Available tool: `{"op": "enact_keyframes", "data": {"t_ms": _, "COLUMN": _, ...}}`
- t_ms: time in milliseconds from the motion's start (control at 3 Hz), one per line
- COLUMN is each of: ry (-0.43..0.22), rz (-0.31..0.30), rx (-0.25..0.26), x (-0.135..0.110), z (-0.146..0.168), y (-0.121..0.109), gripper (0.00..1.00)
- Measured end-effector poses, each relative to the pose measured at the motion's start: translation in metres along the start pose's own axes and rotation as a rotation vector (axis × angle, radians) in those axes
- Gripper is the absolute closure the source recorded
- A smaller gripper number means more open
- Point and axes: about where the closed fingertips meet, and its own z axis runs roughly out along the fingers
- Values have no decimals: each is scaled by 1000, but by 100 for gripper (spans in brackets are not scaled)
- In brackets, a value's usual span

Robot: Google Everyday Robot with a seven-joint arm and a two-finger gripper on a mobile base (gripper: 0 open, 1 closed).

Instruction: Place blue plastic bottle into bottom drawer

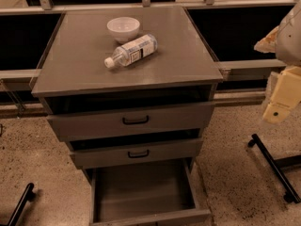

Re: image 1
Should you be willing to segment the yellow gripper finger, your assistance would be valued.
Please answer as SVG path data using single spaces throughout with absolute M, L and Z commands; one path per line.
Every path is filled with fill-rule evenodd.
M 290 66 L 274 75 L 276 82 L 262 118 L 270 123 L 283 122 L 301 103 L 301 68 Z
M 276 47 L 278 26 L 273 28 L 264 38 L 254 45 L 254 50 L 261 53 L 274 53 Z

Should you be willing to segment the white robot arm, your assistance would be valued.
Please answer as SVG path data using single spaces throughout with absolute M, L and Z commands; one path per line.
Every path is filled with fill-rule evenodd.
M 263 119 L 270 123 L 284 121 L 301 102 L 301 0 L 280 24 L 258 41 L 254 49 L 274 53 L 287 67 L 277 75 Z

